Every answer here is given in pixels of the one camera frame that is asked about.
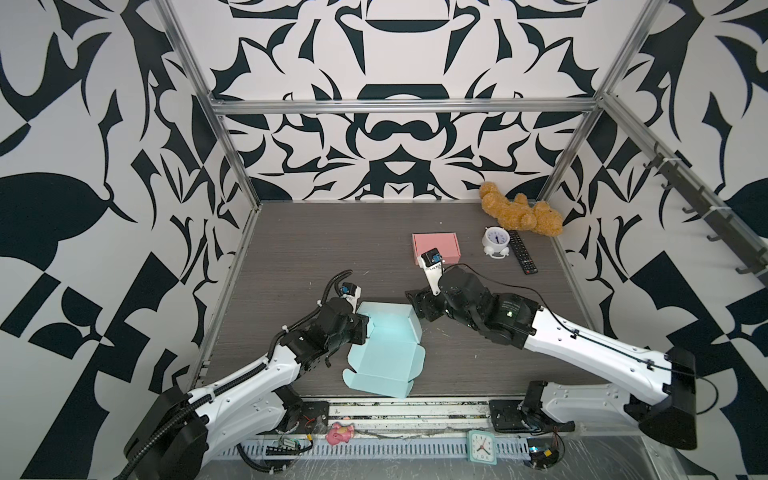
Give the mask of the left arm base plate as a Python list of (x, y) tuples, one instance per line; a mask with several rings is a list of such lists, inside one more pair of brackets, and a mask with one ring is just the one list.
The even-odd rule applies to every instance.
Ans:
[(330, 409), (328, 401), (310, 400), (301, 407), (292, 406), (272, 430), (260, 430), (257, 435), (308, 434), (326, 423)]

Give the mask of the light blue paper box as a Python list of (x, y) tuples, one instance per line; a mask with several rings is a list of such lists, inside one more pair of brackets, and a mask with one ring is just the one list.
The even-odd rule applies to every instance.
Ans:
[(406, 398), (422, 373), (426, 350), (422, 327), (409, 304), (362, 303), (368, 318), (364, 343), (350, 347), (348, 368), (342, 373), (352, 390), (391, 398)]

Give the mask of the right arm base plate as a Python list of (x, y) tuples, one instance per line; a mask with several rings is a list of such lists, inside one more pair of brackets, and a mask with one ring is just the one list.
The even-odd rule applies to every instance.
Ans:
[(570, 433), (576, 429), (573, 421), (556, 421), (526, 400), (490, 400), (488, 405), (491, 424), (498, 433), (534, 435), (554, 430)]

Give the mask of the pink paper box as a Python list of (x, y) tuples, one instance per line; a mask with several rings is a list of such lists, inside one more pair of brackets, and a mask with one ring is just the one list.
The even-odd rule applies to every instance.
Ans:
[(423, 253), (432, 249), (439, 251), (446, 264), (460, 262), (461, 250), (455, 233), (414, 233), (412, 246), (415, 264)]

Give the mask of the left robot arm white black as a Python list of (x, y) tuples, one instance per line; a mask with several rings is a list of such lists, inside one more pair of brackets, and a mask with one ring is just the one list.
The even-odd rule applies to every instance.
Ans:
[(303, 407), (293, 383), (340, 347), (364, 343), (368, 318), (357, 304), (350, 295), (327, 300), (235, 373), (189, 392), (177, 386), (163, 392), (126, 443), (118, 478), (194, 479), (249, 437), (291, 430)]

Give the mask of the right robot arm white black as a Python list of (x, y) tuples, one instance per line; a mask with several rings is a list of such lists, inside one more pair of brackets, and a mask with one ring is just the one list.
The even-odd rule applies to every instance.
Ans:
[(694, 355), (609, 338), (554, 313), (542, 299), (491, 292), (474, 273), (455, 266), (425, 270), (428, 286), (407, 292), (417, 317), (446, 316), (494, 344), (547, 355), (602, 378), (599, 385), (529, 384), (520, 421), (533, 431), (577, 422), (626, 422), (678, 450), (698, 446)]

